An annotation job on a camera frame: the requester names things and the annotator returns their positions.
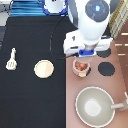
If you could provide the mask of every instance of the small bowl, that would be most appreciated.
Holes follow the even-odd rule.
[[[115,110],[111,96],[99,87],[87,87],[76,98],[76,112],[79,118],[91,127],[101,128],[114,118]]]
[[[87,74],[87,72],[88,72],[88,70],[89,70],[89,68],[90,68],[90,63],[86,63],[86,64],[87,64],[87,68],[85,68],[85,69],[82,70],[82,71],[80,71],[80,70],[78,70],[78,69],[76,68],[76,63],[77,63],[77,61],[74,60],[74,61],[73,61],[73,67],[72,67],[73,72],[74,72],[77,76],[79,76],[79,77],[85,77],[86,74]]]

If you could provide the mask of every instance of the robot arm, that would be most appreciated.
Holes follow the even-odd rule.
[[[102,39],[102,35],[109,23],[111,13],[119,2],[120,0],[69,0],[68,16],[78,29],[66,34],[64,53],[107,50],[112,38]]]

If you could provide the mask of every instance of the white bowl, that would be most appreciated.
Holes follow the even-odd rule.
[[[105,127],[114,118],[115,110],[111,96],[99,87],[87,87],[76,98],[76,112],[79,118],[91,127]]]

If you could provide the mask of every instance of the wooden table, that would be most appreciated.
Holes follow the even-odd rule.
[[[66,60],[66,128],[90,128],[79,119],[75,110],[76,96],[88,86],[96,86],[106,90],[115,103],[122,102],[125,99],[126,87],[114,41],[110,48],[111,55],[109,57],[96,56],[93,59],[90,63],[91,72],[85,78],[80,78],[72,72],[73,57]],[[98,65],[105,61],[114,65],[115,74],[113,76],[106,77],[99,73]],[[113,121],[105,128],[128,128],[128,111],[120,112],[116,110]]]

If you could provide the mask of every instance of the beige surface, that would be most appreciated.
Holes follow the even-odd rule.
[[[75,110],[76,96],[88,86],[97,86],[106,90],[115,103],[125,99],[126,88],[114,42],[111,43],[111,49],[112,54],[109,57],[96,56],[93,59],[91,62],[92,71],[85,78],[80,78],[72,72],[73,57],[66,60],[66,128],[90,128],[79,119]],[[115,74],[113,76],[105,77],[98,72],[98,65],[104,61],[114,65]],[[123,112],[116,110],[113,121],[105,128],[128,128],[128,110]]]

